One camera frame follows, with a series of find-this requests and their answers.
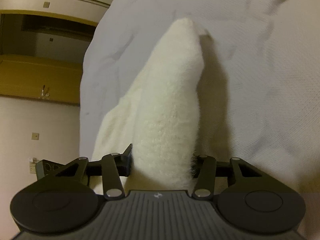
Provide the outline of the wall power socket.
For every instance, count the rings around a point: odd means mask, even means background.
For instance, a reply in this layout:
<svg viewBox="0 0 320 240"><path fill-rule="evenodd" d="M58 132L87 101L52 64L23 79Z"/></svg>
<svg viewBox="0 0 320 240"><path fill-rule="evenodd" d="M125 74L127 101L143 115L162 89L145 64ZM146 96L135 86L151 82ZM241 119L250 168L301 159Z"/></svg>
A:
<svg viewBox="0 0 320 240"><path fill-rule="evenodd" d="M36 174L36 164L39 162L37 158L29 158L29 173Z"/></svg>

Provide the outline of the wall switch plate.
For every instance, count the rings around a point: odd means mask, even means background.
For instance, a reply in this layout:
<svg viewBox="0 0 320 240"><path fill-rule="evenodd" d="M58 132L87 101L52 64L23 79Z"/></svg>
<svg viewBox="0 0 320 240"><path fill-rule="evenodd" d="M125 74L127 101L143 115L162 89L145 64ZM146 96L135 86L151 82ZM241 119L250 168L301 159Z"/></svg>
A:
<svg viewBox="0 0 320 240"><path fill-rule="evenodd" d="M39 140L39 136L40 136L39 133L33 132L33 133L31 134L31 139L32 139L32 140Z"/></svg>

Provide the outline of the white bed sheet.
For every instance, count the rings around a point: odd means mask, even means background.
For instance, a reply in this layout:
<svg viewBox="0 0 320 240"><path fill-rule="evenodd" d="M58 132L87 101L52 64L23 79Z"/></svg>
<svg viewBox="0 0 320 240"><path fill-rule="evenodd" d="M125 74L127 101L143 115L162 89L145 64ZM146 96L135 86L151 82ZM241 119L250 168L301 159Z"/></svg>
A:
<svg viewBox="0 0 320 240"><path fill-rule="evenodd" d="M238 157L295 189L299 232L319 239L319 0L113 0L84 57L80 154L181 18L204 60L193 161Z"/></svg>

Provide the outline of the cream knitted sweater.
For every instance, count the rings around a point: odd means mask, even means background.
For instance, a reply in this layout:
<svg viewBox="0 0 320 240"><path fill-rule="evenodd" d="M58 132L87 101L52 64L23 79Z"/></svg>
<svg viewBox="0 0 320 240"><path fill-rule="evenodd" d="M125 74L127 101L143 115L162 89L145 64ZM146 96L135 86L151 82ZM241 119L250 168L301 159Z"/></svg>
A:
<svg viewBox="0 0 320 240"><path fill-rule="evenodd" d="M157 42L127 93L104 117L93 160L132 146L125 191L188 190L199 129L204 60L196 24L176 20Z"/></svg>

